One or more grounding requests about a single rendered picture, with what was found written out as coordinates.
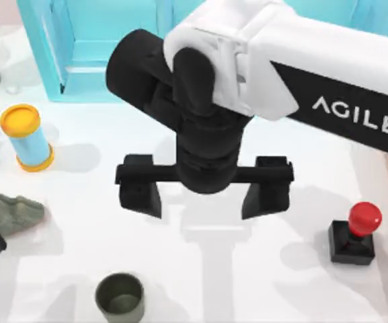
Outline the grey green shoe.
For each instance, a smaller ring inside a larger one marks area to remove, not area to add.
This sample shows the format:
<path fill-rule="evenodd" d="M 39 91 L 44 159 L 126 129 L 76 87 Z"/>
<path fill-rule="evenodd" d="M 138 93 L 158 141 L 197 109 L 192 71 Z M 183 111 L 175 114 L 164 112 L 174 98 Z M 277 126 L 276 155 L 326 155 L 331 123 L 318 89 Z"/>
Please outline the grey green shoe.
<path fill-rule="evenodd" d="M 10 237 L 37 226 L 45 216 L 45 206 L 24 196 L 0 193 L 0 234 Z"/>

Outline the blue can with yellow ends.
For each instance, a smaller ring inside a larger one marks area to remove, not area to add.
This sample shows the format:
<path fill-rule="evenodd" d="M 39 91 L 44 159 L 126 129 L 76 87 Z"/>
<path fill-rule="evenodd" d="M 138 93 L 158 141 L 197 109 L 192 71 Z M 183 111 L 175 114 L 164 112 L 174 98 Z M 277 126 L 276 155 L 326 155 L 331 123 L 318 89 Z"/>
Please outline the blue can with yellow ends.
<path fill-rule="evenodd" d="M 27 172 L 40 172 L 54 161 L 54 149 L 41 127 L 38 110 L 29 104 L 16 104 L 0 116 L 1 130 L 9 137 L 16 160 Z"/>

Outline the dark green cup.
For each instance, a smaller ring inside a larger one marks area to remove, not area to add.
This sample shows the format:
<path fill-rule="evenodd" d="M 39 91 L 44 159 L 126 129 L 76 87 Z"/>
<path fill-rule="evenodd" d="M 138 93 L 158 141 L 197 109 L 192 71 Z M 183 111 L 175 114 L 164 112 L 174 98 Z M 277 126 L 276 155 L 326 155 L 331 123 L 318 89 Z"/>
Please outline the dark green cup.
<path fill-rule="evenodd" d="M 145 290 L 130 273 L 112 273 L 95 290 L 95 304 L 107 323 L 140 323 L 145 314 Z"/>

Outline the black stamp with red knob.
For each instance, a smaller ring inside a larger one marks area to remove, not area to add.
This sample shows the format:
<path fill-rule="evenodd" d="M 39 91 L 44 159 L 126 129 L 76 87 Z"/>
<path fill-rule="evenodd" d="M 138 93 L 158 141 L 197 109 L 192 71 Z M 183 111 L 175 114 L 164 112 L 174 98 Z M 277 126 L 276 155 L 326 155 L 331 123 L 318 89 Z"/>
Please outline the black stamp with red knob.
<path fill-rule="evenodd" d="M 352 206 L 347 220 L 331 222 L 327 234 L 333 263 L 368 266 L 375 258 L 373 233 L 382 223 L 382 212 L 370 202 Z"/>

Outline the light blue rack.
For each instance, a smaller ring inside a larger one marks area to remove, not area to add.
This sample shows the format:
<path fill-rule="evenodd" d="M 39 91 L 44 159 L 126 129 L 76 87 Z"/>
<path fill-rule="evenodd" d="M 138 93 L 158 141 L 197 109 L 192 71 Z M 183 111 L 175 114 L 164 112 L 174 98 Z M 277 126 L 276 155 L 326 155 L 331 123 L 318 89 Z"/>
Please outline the light blue rack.
<path fill-rule="evenodd" d="M 52 102 L 115 99 L 104 72 L 130 31 L 160 37 L 204 0 L 17 0 L 38 70 Z M 388 0 L 284 0 L 299 15 L 388 36 Z"/>

